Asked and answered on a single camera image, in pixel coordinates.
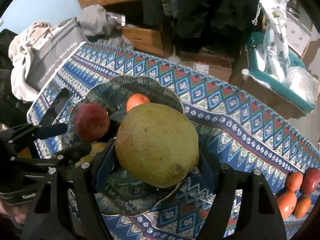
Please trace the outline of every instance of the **gray bag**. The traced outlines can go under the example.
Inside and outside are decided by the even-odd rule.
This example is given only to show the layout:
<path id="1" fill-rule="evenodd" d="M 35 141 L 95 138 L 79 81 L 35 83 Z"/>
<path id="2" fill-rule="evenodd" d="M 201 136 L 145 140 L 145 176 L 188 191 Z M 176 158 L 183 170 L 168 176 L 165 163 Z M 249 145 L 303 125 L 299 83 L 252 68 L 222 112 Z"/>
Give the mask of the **gray bag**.
<path id="1" fill-rule="evenodd" d="M 26 83 L 39 92 L 63 60 L 81 42 L 88 41 L 75 17 L 62 22 L 59 27 L 63 27 L 63 29 L 35 52 L 35 57 L 30 66 Z"/>

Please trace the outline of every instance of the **tablecloth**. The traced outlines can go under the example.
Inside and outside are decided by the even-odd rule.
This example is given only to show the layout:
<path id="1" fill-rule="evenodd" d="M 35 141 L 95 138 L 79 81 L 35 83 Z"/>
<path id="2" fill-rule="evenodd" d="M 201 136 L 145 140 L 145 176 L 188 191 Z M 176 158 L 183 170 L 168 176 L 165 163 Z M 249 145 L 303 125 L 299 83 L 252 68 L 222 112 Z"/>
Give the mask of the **tablecloth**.
<path id="1" fill-rule="evenodd" d="M 274 194 L 284 188 L 289 172 L 304 173 L 309 167 L 319 167 L 319 152 L 308 139 L 247 92 L 165 59 L 97 43 L 82 45 L 62 66 L 33 104 L 28 122 L 39 124 L 63 88 L 73 96 L 57 122 L 68 122 L 74 105 L 92 87 L 118 75 L 147 75 L 174 91 L 200 140 L 217 153 L 220 162 L 241 171 L 260 169 Z M 42 158 L 50 158 L 62 149 L 61 136 L 37 140 L 35 144 Z M 307 215 L 301 219 L 293 215 L 285 219 L 288 239 L 307 218 L 319 192 L 318 187 L 311 195 L 312 205 Z M 225 236 L 234 232 L 241 194 L 242 191 L 237 190 Z M 195 171 L 173 196 L 150 212 L 136 217 L 103 217 L 114 239 L 194 239 L 213 200 L 214 195 L 204 187 Z"/>

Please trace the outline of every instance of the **sticker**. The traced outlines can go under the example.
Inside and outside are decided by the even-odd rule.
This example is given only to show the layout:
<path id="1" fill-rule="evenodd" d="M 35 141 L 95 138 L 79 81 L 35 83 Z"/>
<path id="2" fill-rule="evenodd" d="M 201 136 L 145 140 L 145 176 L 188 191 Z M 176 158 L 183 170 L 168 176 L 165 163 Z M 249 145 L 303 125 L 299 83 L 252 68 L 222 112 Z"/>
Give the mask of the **sticker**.
<path id="1" fill-rule="evenodd" d="M 121 16 L 121 26 L 125 26 L 125 15 Z"/>
<path id="2" fill-rule="evenodd" d="M 209 74 L 209 66 L 208 65 L 194 63 L 193 69 L 195 69 L 203 74 Z"/>

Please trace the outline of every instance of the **blue wall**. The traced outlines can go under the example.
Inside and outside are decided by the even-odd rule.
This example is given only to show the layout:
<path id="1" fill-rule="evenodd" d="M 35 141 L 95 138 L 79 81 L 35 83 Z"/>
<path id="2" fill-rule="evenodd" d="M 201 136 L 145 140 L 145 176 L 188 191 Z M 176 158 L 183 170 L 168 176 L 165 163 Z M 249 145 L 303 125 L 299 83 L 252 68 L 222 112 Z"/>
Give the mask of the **blue wall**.
<path id="1" fill-rule="evenodd" d="M 81 7 L 77 0 L 13 0 L 1 17 L 0 27 L 21 33 L 35 21 L 45 21 L 51 25 L 78 16 Z"/>

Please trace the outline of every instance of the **yellow fruit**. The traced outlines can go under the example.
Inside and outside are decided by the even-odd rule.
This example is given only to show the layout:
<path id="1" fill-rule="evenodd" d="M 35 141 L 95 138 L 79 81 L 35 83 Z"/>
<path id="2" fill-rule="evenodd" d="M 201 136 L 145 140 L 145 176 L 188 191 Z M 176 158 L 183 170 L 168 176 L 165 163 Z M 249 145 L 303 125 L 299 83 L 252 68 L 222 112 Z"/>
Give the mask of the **yellow fruit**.
<path id="1" fill-rule="evenodd" d="M 30 148 L 29 147 L 24 148 L 21 152 L 18 153 L 18 157 L 31 159 L 32 155 L 30 152 Z"/>
<path id="2" fill-rule="evenodd" d="M 292 211 L 294 210 L 297 204 L 297 196 L 292 191 L 287 191 L 283 193 L 277 199 L 277 203 L 282 215 L 282 218 L 285 219 L 291 215 Z"/>
<path id="3" fill-rule="evenodd" d="M 116 155 L 135 178 L 155 187 L 171 187 L 197 166 L 198 134 L 190 120 L 173 108 L 142 104 L 122 121 Z"/>
<path id="4" fill-rule="evenodd" d="M 90 162 L 92 160 L 92 158 L 99 152 L 102 152 L 105 147 L 106 147 L 107 143 L 104 142 L 99 142 L 99 143 L 92 143 L 91 144 L 91 151 L 88 155 L 82 157 L 77 163 L 76 163 L 76 167 L 78 167 L 79 165 L 81 165 L 81 163 L 84 162 Z"/>
<path id="5" fill-rule="evenodd" d="M 311 206 L 311 198 L 304 196 L 298 201 L 296 208 L 294 209 L 294 215 L 296 218 L 302 218 L 309 210 Z"/>

